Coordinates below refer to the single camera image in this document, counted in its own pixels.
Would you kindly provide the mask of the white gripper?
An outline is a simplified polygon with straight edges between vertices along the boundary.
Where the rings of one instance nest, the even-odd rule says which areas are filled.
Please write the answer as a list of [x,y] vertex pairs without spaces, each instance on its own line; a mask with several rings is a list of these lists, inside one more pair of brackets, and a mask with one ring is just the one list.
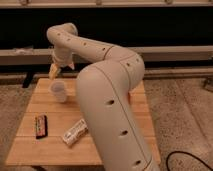
[[49,78],[51,80],[55,79],[57,75],[60,73],[61,69],[59,66],[69,66],[72,70],[75,70],[73,55],[68,48],[55,46],[52,53],[52,57],[54,63],[51,64],[49,70]]

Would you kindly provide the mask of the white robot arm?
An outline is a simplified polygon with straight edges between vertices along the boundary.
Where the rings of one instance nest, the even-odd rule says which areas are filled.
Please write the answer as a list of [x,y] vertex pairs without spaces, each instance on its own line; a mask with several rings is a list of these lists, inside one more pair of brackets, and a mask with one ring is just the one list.
[[72,23],[52,26],[47,38],[58,67],[77,54],[90,64],[76,79],[76,98],[106,171],[160,171],[137,125],[128,93],[142,81],[142,57],[119,45],[78,35]]

